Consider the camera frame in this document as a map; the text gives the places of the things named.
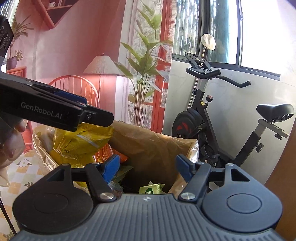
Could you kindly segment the person's left hand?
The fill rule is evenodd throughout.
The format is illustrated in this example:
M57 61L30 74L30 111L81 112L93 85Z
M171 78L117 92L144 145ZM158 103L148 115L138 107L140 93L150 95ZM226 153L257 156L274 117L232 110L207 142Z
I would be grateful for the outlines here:
M10 137L6 139L4 145L1 146L1 169L9 166L23 153L25 143L22 133L25 131L27 123L27 120L21 120L12 130Z

